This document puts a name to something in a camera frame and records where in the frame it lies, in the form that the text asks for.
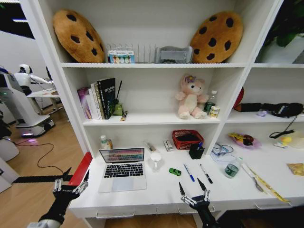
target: blue pen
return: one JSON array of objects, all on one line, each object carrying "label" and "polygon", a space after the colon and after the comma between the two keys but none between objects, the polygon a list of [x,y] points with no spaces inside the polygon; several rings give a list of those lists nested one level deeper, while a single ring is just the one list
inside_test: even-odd
[{"label": "blue pen", "polygon": [[203,142],[199,143],[199,147],[197,148],[197,150],[199,150],[200,148],[202,148]]},{"label": "blue pen", "polygon": [[188,169],[187,165],[186,165],[186,164],[184,164],[184,166],[185,166],[185,168],[186,168],[186,170],[187,170],[187,173],[189,174],[189,176],[190,176],[191,180],[192,180],[193,182],[195,182],[195,180],[194,180],[194,178],[193,178],[192,174],[190,174],[190,171],[189,171],[189,169]]}]

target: laptop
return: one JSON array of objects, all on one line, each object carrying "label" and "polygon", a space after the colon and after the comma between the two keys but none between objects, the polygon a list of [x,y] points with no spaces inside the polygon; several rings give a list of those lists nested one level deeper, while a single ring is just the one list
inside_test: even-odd
[{"label": "laptop", "polygon": [[133,191],[147,188],[144,148],[99,150],[107,163],[98,192]]}]

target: cookie pillow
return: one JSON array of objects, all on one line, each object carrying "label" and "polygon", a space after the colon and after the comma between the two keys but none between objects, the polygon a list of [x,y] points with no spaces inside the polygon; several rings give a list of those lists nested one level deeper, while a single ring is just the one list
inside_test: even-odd
[{"label": "cookie pillow", "polygon": [[53,26],[59,42],[77,62],[104,61],[104,48],[98,33],[79,13],[61,9],[53,17]]},{"label": "cookie pillow", "polygon": [[243,35],[241,17],[220,12],[204,21],[191,41],[193,62],[221,63],[237,49]]}]

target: pink plush bunny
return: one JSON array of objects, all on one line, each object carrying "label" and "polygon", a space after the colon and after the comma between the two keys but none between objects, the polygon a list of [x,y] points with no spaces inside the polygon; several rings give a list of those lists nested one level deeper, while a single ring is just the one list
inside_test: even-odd
[{"label": "pink plush bunny", "polygon": [[208,95],[203,94],[205,80],[185,74],[180,80],[181,92],[175,95],[180,101],[179,116],[187,119],[190,114],[196,119],[204,119],[207,116],[198,103],[205,103]]}]

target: robotic hand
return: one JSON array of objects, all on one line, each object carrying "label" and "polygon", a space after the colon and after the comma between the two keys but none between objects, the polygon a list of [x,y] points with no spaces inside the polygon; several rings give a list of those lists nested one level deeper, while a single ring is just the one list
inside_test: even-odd
[{"label": "robotic hand", "polygon": [[198,179],[199,185],[204,191],[203,195],[189,198],[180,183],[181,200],[188,204],[192,209],[198,211],[200,219],[203,222],[203,228],[220,228],[215,218],[212,216],[208,206],[210,204],[210,190],[207,190],[205,185]]},{"label": "robotic hand", "polygon": [[60,179],[55,180],[53,194],[55,201],[49,211],[41,216],[38,223],[30,223],[28,228],[59,228],[64,222],[64,215],[70,202],[80,196],[88,186],[89,171],[84,180],[77,186],[62,185],[70,172],[69,168]]}]

